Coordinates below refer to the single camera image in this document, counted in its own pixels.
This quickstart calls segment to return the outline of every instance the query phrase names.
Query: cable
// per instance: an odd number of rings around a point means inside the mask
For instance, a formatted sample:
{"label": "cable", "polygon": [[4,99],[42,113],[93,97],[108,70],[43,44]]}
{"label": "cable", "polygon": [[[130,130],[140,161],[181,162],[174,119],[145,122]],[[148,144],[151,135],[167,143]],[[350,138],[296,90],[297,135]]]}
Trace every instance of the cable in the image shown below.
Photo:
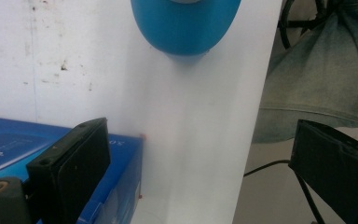
{"label": "cable", "polygon": [[245,174],[243,175],[243,177],[246,177],[246,176],[248,176],[248,175],[251,175],[251,174],[253,174],[253,173],[256,173],[256,172],[258,172],[258,171],[260,171],[260,170],[264,170],[264,169],[266,169],[266,168],[268,168],[268,167],[270,167],[270,166],[276,165],[276,164],[289,163],[289,162],[290,162],[289,160],[273,161],[273,162],[270,162],[270,163],[268,163],[268,164],[266,164],[266,165],[260,166],[260,167],[258,167],[258,168],[256,168],[256,169],[254,169],[253,171],[250,171],[250,172],[248,172],[248,173],[245,173]]}
{"label": "cable", "polygon": [[305,197],[307,198],[307,202],[310,205],[310,210],[312,210],[312,213],[315,216],[316,221],[318,222],[318,224],[324,224],[324,219],[322,218],[321,214],[319,213],[319,210],[316,207],[316,204],[313,201],[312,196],[310,195],[310,191],[307,188],[307,184],[301,178],[301,176],[299,176],[298,174],[296,174],[296,177],[297,177],[298,182],[300,183],[300,186],[305,194]]}
{"label": "cable", "polygon": [[[281,161],[273,161],[270,163],[267,163],[263,166],[260,166],[250,172],[247,172],[243,175],[243,177],[246,177],[248,175],[254,174],[258,171],[264,170],[266,168],[269,168],[270,166],[276,165],[276,164],[282,164],[282,163],[289,163],[289,160],[281,160]],[[305,181],[298,175],[296,174],[297,180],[301,186],[302,191],[304,192],[305,197],[307,198],[307,202],[310,205],[310,210],[312,211],[312,214],[315,216],[316,221],[318,224],[324,224],[324,219],[322,218],[321,214],[319,213],[318,208],[316,207],[315,202],[312,199],[312,196],[310,195],[310,191],[307,187],[307,184],[305,183]]]}

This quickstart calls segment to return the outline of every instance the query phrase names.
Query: white panel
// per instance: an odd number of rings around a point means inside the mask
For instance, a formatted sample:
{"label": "white panel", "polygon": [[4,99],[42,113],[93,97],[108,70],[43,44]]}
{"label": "white panel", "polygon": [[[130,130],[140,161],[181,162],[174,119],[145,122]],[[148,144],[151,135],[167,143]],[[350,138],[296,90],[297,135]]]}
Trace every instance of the white panel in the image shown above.
{"label": "white panel", "polygon": [[33,39],[29,5],[0,2],[0,117],[33,120]]}
{"label": "white panel", "polygon": [[[19,5],[3,13],[27,15],[18,26],[31,31],[0,35],[32,40],[33,57],[26,58],[32,66],[20,70],[33,73],[34,92],[10,95],[19,105],[8,106],[10,112],[0,107],[0,115],[34,115],[38,122],[68,127],[107,117],[110,133],[143,133],[144,198],[132,223],[230,223],[281,2],[242,1],[227,35],[193,63],[152,48],[129,0]],[[13,77],[4,73],[0,83],[6,79]],[[14,82],[5,85],[16,88]]]}

